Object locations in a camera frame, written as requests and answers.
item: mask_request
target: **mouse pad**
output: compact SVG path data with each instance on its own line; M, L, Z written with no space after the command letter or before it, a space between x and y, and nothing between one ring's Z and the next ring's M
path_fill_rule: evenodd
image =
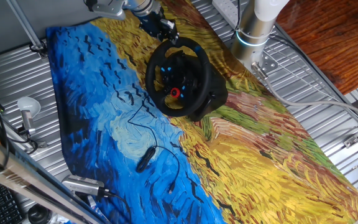
M100 18L48 28L62 151L70 171L103 181L124 198L132 223L357 220L358 191L193 5L166 0L162 7L167 19L176 20L180 36L199 43L227 80L226 104L193 123L165 116L152 100L144 101L147 61L160 42L140 30L130 12L124 21ZM132 122L144 127L128 122L137 110ZM169 151L157 148L138 173L140 158L155 145L149 128ZM118 199L104 198L98 205L113 223L129 221Z

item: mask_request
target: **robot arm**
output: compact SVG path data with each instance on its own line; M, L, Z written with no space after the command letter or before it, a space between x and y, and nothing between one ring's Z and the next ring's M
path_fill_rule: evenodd
M252 70L253 63L263 63L262 53L276 18L289 0L250 0L242 12L233 55Z
M131 10L140 20L139 28L162 42L163 39L176 43L179 33L174 20L164 16L164 10L156 0L111 0L109 4L98 4L98 0L86 0L92 12L111 19L125 19L124 9Z

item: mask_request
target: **red button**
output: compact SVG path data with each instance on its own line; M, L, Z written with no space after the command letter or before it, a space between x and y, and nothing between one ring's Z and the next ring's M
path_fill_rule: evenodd
M174 98L178 98L180 96L180 90L178 88L172 88L171 96Z

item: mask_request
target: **black steering wheel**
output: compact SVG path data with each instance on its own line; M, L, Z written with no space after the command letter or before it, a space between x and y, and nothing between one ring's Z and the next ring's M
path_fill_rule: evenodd
M168 49L172 47L180 48L183 46L190 48L194 51L194 53L196 53L202 69L201 74L194 74L193 72L189 75L185 75L185 72L182 73L183 69L191 67L191 65L188 63L179 63L180 66L177 65L176 62L178 59L171 57L176 53L172 54L168 58L165 57L165 53ZM172 84L172 86L169 86L168 90L155 90L154 80L156 66L159 66L163 73L169 73L170 84ZM211 69L211 64L204 49L194 40L186 37L179 37L176 44L167 40L155 49L147 64L145 78L146 90L156 107L163 114L172 117L186 116L197 110L206 99L211 84ZM167 97L168 92L170 92L173 97L180 98L183 108L173 109L165 104L165 98Z

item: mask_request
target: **blue painted sky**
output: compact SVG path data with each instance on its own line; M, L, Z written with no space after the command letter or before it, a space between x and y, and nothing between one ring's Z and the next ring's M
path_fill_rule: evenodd
M133 223L224 223L181 152L182 130L150 102L132 122L151 127L159 146L169 148L180 162L172 194L168 188L177 173L176 159L157 148L143 173L135 167L154 145L150 130L129 124L146 92L135 71L121 60L107 34L87 23L47 29L48 53L57 98L62 151L75 175L101 180L125 198ZM125 223L125 206L102 199L100 209L113 223Z

